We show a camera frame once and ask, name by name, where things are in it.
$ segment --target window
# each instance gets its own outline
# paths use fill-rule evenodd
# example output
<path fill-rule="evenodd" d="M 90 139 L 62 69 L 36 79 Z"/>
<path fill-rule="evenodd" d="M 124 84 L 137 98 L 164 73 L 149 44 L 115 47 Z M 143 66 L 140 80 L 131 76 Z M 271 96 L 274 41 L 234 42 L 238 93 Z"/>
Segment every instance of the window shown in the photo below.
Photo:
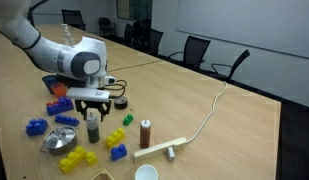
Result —
<path fill-rule="evenodd" d="M 141 21 L 152 19 L 153 0 L 116 0 L 117 18 Z"/>

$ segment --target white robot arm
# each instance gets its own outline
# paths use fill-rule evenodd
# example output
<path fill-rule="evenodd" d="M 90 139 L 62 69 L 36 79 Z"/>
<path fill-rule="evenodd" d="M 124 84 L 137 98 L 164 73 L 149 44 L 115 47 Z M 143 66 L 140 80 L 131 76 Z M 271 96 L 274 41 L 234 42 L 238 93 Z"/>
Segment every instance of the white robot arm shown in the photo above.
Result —
<path fill-rule="evenodd" d="M 24 50 L 37 68 L 84 81 L 88 88 L 103 87 L 105 43 L 88 37 L 74 47 L 52 42 L 23 17 L 29 6 L 29 0 L 0 0 L 0 33 Z"/>

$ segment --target metal lid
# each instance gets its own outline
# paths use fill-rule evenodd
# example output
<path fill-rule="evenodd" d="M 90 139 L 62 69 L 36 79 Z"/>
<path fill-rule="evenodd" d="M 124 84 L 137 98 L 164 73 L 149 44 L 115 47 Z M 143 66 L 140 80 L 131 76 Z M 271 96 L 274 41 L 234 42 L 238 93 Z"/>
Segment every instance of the metal lid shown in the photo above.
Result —
<path fill-rule="evenodd" d="M 43 141 L 43 145 L 48 149 L 61 148 L 73 141 L 76 132 L 71 127 L 61 127 L 50 132 Z"/>

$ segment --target small bottle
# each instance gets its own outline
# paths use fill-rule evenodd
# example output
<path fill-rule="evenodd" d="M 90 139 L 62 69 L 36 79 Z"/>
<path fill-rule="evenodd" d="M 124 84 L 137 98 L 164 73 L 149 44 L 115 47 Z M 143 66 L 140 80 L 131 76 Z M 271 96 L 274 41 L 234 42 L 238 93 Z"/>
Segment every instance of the small bottle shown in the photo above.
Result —
<path fill-rule="evenodd" d="M 100 133 L 98 130 L 98 119 L 95 115 L 90 112 L 86 117 L 86 126 L 88 133 L 88 140 L 90 143 L 96 143 L 100 140 Z"/>
<path fill-rule="evenodd" d="M 74 46 L 75 40 L 73 34 L 69 31 L 67 24 L 62 24 L 64 27 L 64 43 L 68 46 Z"/>
<path fill-rule="evenodd" d="M 140 147 L 142 149 L 150 146 L 151 122 L 143 120 L 140 125 Z"/>

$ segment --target wooden table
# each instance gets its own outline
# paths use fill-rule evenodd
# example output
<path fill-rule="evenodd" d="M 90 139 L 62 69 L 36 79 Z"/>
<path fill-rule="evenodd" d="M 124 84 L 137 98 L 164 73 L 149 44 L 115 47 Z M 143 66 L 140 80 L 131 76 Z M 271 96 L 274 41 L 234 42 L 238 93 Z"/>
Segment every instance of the wooden table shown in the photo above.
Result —
<path fill-rule="evenodd" d="M 46 37 L 53 37 L 52 30 L 57 27 L 40 26 L 39 29 L 43 35 L 49 31 Z M 58 32 L 55 30 L 53 40 L 61 37 Z M 110 41 L 106 44 L 113 69 L 159 61 Z M 126 57 L 129 53 L 135 56 Z M 100 123 L 101 140 L 96 144 L 88 142 L 86 125 L 81 121 L 77 128 L 78 145 L 94 151 L 99 162 L 89 167 L 83 161 L 64 175 L 57 165 L 66 155 L 40 152 L 44 136 L 28 137 L 25 133 L 25 126 L 32 118 L 43 117 L 49 121 L 45 134 L 61 126 L 46 114 L 45 103 L 55 99 L 41 81 L 46 73 L 36 69 L 20 50 L 0 36 L 0 148 L 8 179 L 90 179 L 104 168 L 115 179 L 134 179 L 142 164 L 155 166 L 160 179 L 275 179 L 279 102 L 229 85 L 219 98 L 214 115 L 192 143 L 176 152 L 173 163 L 165 155 L 133 163 L 133 153 L 140 149 L 141 120 L 149 119 L 153 124 L 151 145 L 179 137 L 189 139 L 210 112 L 213 98 L 224 85 L 163 61 L 110 74 L 128 82 L 125 96 L 129 107 L 125 110 L 112 107 Z M 116 128 L 123 127 L 122 120 L 128 113 L 135 118 L 124 127 L 126 137 L 122 143 L 128 155 L 112 162 L 104 141 Z M 81 118 L 75 111 L 65 114 Z"/>

